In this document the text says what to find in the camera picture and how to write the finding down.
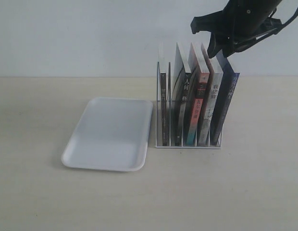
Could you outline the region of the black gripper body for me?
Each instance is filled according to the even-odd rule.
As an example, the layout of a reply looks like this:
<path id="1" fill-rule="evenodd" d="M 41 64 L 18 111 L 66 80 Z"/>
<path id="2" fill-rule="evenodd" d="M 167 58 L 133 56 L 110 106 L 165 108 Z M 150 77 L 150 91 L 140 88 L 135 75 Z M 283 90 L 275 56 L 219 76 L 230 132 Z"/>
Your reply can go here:
<path id="1" fill-rule="evenodd" d="M 271 35 L 282 25 L 271 14 L 280 0 L 231 0 L 223 9 L 228 41 L 222 48 L 223 56 L 243 52 L 260 39 Z"/>

